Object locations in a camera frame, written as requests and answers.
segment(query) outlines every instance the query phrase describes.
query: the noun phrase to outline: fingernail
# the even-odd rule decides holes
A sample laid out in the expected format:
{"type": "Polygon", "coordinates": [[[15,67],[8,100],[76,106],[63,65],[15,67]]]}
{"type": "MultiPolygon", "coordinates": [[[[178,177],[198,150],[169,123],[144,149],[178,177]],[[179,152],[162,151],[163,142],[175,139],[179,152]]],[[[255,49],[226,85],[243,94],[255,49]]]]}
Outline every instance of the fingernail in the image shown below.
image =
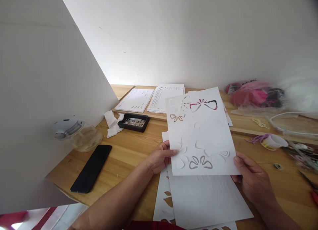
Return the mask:
{"type": "Polygon", "coordinates": [[[240,157],[234,157],[234,160],[237,162],[237,163],[241,163],[242,162],[242,159],[240,157]]]}

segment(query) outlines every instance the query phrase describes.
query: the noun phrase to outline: white paper sheet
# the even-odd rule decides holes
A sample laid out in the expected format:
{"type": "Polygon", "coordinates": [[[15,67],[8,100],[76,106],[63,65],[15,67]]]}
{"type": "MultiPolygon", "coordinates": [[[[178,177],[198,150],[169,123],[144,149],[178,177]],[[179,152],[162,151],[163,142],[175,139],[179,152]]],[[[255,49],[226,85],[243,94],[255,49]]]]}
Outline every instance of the white paper sheet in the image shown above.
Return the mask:
{"type": "Polygon", "coordinates": [[[240,174],[217,87],[166,98],[173,175],[240,174]]]}
{"type": "MultiPolygon", "coordinates": [[[[162,132],[161,134],[162,134],[163,142],[169,139],[168,132],[162,132]]],[[[173,211],[173,207],[169,206],[169,204],[171,204],[170,198],[171,198],[171,189],[170,189],[170,183],[168,179],[168,171],[167,171],[167,168],[164,168],[160,172],[156,205],[155,205],[155,211],[153,214],[153,221],[167,220],[169,223],[175,223],[175,214],[173,211]]],[[[222,223],[218,225],[196,228],[195,230],[203,230],[203,229],[221,230],[222,227],[228,227],[230,230],[237,230],[235,222],[222,223]]]]}
{"type": "Polygon", "coordinates": [[[222,101],[222,104],[223,104],[223,108],[224,108],[226,120],[228,121],[229,126],[233,126],[232,120],[231,120],[231,118],[230,118],[230,116],[229,116],[228,111],[227,111],[226,108],[225,108],[225,105],[224,105],[224,102],[223,102],[223,101],[222,101]]]}
{"type": "Polygon", "coordinates": [[[116,110],[143,113],[153,94],[153,89],[132,89],[115,107],[116,110]]]}
{"type": "Polygon", "coordinates": [[[175,176],[171,165],[167,169],[179,227],[195,229],[254,217],[230,176],[175,176]]]}
{"type": "Polygon", "coordinates": [[[147,111],[151,113],[166,113],[165,98],[182,95],[184,92],[184,84],[163,84],[156,87],[147,111]]]}

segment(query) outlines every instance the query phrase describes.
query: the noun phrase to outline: yellow clip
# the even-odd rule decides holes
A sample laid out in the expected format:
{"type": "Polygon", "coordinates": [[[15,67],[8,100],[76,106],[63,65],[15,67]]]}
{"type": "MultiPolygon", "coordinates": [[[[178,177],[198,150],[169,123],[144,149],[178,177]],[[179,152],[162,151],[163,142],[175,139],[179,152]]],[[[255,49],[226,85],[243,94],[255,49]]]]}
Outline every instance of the yellow clip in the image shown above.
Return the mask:
{"type": "Polygon", "coordinates": [[[253,122],[256,122],[257,125],[259,125],[260,127],[264,127],[264,128],[267,128],[268,130],[270,130],[264,123],[262,123],[262,122],[260,121],[260,119],[252,118],[252,121],[253,121],[253,122]]]}

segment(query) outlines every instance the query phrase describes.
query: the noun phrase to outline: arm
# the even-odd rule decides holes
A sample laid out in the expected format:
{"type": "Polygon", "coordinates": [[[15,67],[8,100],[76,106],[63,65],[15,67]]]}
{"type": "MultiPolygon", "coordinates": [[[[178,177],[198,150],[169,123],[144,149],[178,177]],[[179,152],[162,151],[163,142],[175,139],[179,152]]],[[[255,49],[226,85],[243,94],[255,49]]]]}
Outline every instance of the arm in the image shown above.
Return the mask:
{"type": "Polygon", "coordinates": [[[289,217],[275,198],[269,176],[254,160],[237,152],[234,163],[242,177],[235,175],[232,179],[242,183],[242,189],[261,214],[268,229],[301,230],[301,227],[289,217]]]}
{"type": "Polygon", "coordinates": [[[122,229],[152,176],[169,163],[170,156],[177,154],[177,150],[169,148],[169,141],[158,145],[129,176],[89,207],[69,230],[122,229]]]}

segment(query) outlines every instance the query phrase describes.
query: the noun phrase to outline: glass jar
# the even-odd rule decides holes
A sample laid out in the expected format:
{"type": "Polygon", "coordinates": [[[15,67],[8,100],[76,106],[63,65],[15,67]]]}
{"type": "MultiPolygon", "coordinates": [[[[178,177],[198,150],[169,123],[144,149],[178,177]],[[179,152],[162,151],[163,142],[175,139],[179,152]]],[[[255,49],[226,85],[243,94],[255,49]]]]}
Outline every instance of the glass jar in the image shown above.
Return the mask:
{"type": "Polygon", "coordinates": [[[58,121],[53,125],[55,138],[70,140],[74,149],[88,152],[95,149],[103,139],[103,134],[92,125],[79,121],[75,116],[58,121]]]}

